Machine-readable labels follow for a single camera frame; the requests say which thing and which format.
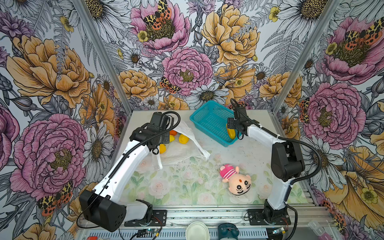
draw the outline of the fruit in basket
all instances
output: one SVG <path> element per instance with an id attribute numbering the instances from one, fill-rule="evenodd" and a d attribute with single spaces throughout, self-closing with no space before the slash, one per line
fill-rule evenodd
<path id="1" fill-rule="evenodd" d="M 189 141 L 189 138 L 183 134 L 180 134 L 179 143 L 186 144 Z"/>
<path id="2" fill-rule="evenodd" d="M 164 144 L 160 144 L 159 146 L 159 153 L 165 153 L 167 150 L 166 146 Z"/>
<path id="3" fill-rule="evenodd" d="M 228 136 L 231 138 L 231 139 L 235 139 L 236 137 L 236 132 L 234 129 L 229 129 L 227 128 L 227 132 L 228 132 Z"/>

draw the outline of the black mounting plate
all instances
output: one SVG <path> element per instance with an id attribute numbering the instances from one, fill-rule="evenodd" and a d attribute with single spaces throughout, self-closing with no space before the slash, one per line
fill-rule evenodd
<path id="1" fill-rule="evenodd" d="M 281 217 L 272 219 L 271 222 L 272 223 L 274 222 L 275 224 L 267 223 L 264 220 L 263 210 L 264 209 L 248 209 L 247 210 L 247 215 L 246 216 L 248 216 L 249 224 L 251 226 L 257 226 L 257 225 L 261 225 L 261 226 L 264 226 L 264 225 L 271 225 L 271 226 L 273 226 L 273 225 L 286 225 L 285 221 Z M 287 220 L 288 225 L 290 225 L 291 224 L 291 220 L 289 219 L 288 212 L 285 211 L 284 215 L 286 216 L 285 220 Z"/>
<path id="2" fill-rule="evenodd" d="M 167 210 L 153 210 L 152 215 L 157 217 L 161 221 L 161 225 L 165 226 L 167 223 Z M 125 227 L 146 227 L 140 224 L 138 220 L 132 220 L 124 223 Z M 160 223 L 156 220 L 152 220 L 151 223 L 147 226 L 150 227 L 159 227 Z"/>

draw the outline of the flower bud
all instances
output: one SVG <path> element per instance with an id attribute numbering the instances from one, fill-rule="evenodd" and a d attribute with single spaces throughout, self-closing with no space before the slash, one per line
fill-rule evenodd
<path id="1" fill-rule="evenodd" d="M 0 90 L 3 90 L 3 91 L 12 90 L 11 81 L 9 81 L 8 78 L 4 77 L 1 74 L 0 74 Z"/>
<path id="2" fill-rule="evenodd" d="M 37 106 L 32 102 L 32 99 L 28 97 L 18 97 L 10 99 L 18 108 L 23 111 L 36 110 Z"/>
<path id="3" fill-rule="evenodd" d="M 379 94 L 384 93 L 384 77 L 380 78 L 372 85 L 372 97 L 377 98 Z"/>

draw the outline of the table surface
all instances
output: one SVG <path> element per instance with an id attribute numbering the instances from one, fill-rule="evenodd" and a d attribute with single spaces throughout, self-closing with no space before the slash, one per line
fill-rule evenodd
<path id="1" fill-rule="evenodd" d="M 129 141 L 131 132 L 149 122 L 155 111 L 134 111 L 129 121 L 122 146 Z M 148 155 L 136 169 L 126 185 L 123 197 L 129 202 L 143 199 L 153 205 L 249 205 L 263 204 L 271 191 L 274 175 L 270 168 L 271 152 L 263 145 L 244 137 L 233 145 L 224 147 L 195 128 L 189 116 L 194 110 L 177 111 L 192 129 L 199 144 L 211 153 L 209 159 L 188 157 L 178 164 L 164 165 L 155 171 L 152 157 Z M 267 110 L 247 110 L 250 118 L 260 122 L 263 127 L 276 133 Z M 241 174 L 252 178 L 251 189 L 241 196 L 228 190 L 228 183 L 222 183 L 219 174 L 224 164 L 239 166 Z M 295 184 L 288 203 L 307 204 L 308 201 L 299 184 Z"/>

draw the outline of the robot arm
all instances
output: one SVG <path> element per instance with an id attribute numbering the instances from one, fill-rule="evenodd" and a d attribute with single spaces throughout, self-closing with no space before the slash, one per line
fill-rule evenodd
<path id="1" fill-rule="evenodd" d="M 257 121 L 250 121 L 245 107 L 237 106 L 233 111 L 234 118 L 228 118 L 227 127 L 255 139 L 272 152 L 271 169 L 275 179 L 271 194 L 265 200 L 263 217 L 268 223 L 276 222 L 276 219 L 286 215 L 291 181 L 299 177 L 305 169 L 300 145 L 279 139 L 279 135 L 263 128 Z"/>
<path id="2" fill-rule="evenodd" d="M 178 117 L 175 125 L 173 118 L 171 120 L 167 115 L 170 113 Z M 80 195 L 81 209 L 86 220 L 111 232 L 126 221 L 143 219 L 144 224 L 150 222 L 152 207 L 149 203 L 137 200 L 128 204 L 122 201 L 121 196 L 139 163 L 150 151 L 158 154 L 159 144 L 169 143 L 169 131 L 179 122 L 180 116 L 176 112 L 155 112 L 150 123 L 133 131 L 124 153 L 110 172 L 91 192 L 84 190 Z"/>

